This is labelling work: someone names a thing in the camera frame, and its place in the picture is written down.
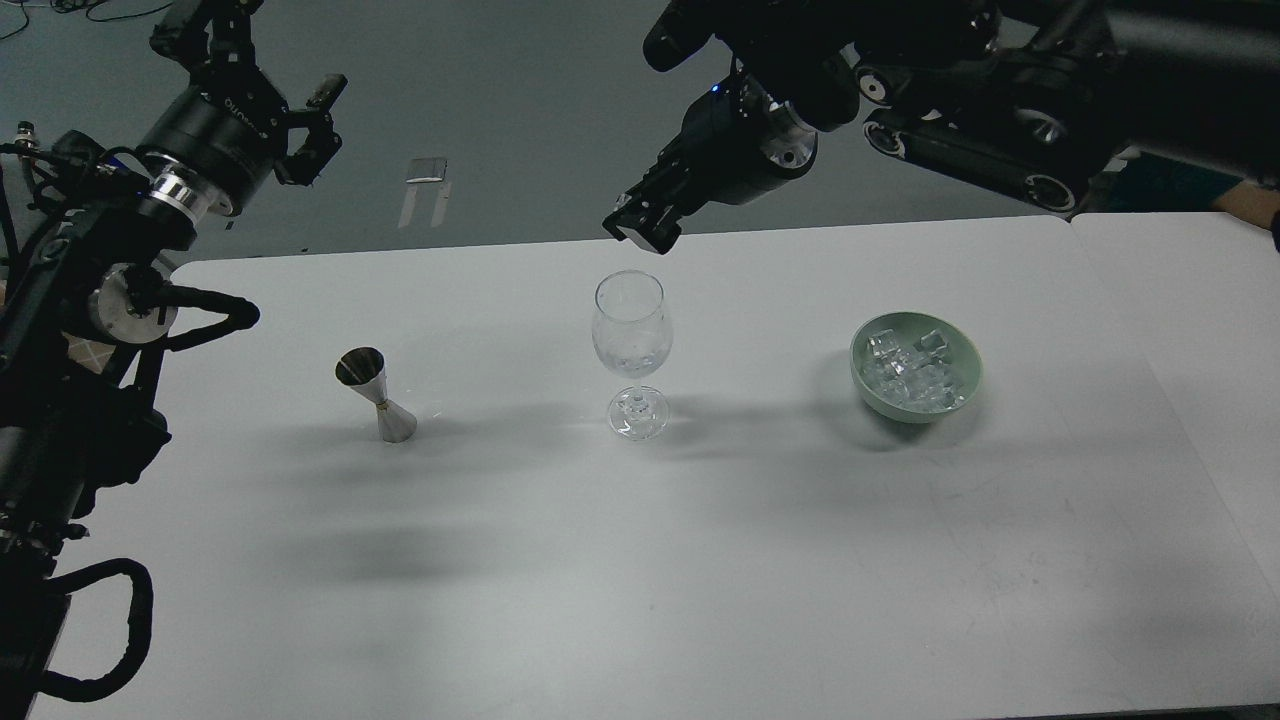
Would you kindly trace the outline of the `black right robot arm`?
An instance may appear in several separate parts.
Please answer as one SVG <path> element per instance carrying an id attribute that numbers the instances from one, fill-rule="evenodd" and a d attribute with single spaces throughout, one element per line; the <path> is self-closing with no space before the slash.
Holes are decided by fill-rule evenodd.
<path id="1" fill-rule="evenodd" d="M 1275 1 L 672 1 L 643 53 L 666 72 L 710 38 L 728 74 L 602 223 L 648 252 L 804 177 L 849 124 L 1057 214 L 1128 149 L 1277 187 Z"/>

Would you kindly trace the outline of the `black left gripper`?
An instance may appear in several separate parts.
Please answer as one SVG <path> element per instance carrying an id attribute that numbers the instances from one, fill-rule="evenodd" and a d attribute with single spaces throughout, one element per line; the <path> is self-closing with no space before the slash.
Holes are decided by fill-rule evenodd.
<path id="1" fill-rule="evenodd" d="M 269 174 L 311 186 L 342 147 L 332 109 L 348 85 L 326 74 L 303 108 L 289 109 L 256 64 L 251 18 L 262 1 L 174 1 L 150 47 L 189 74 L 137 151 L 159 173 L 172 164 L 221 192 L 218 213 L 241 215 Z"/>

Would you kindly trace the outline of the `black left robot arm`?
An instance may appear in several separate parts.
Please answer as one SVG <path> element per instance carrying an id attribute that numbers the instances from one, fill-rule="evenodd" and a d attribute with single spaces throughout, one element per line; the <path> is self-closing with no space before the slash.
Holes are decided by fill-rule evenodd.
<path id="1" fill-rule="evenodd" d="M 154 404 L 164 357 L 253 327 L 246 299 L 172 283 L 161 255 L 186 251 L 210 215 L 238 217 L 269 177 L 308 186 L 342 146 L 329 74 L 291 108 L 256 63 L 257 1 L 175 1 L 151 49 L 189 74 L 134 147 L 69 132 L 44 147 L 20 123 L 13 158 L 42 220 L 19 241 L 3 213 L 3 716 L 40 696 L 92 703 L 143 665 L 154 582 L 132 559 L 58 574 L 100 489 L 136 483 L 172 439 Z M 72 596 L 131 584 L 122 659 L 101 676 L 51 669 Z"/>

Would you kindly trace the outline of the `person forearm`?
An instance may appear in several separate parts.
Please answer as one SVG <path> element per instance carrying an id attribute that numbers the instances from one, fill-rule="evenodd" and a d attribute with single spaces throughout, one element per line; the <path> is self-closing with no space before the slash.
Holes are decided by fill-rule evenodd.
<path id="1" fill-rule="evenodd" d="M 1279 192 L 1249 182 L 1235 183 L 1210 206 L 1263 231 L 1270 231 L 1279 213 Z"/>

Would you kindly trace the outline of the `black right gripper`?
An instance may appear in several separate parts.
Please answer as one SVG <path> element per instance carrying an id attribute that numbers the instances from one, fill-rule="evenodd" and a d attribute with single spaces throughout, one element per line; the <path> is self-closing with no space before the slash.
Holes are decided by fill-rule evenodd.
<path id="1" fill-rule="evenodd" d="M 684 217 L 707 202 L 749 204 L 804 177 L 817 154 L 817 131 L 790 104 L 754 76 L 732 72 L 689 106 L 678 133 L 602 225 L 614 240 L 666 255 Z"/>

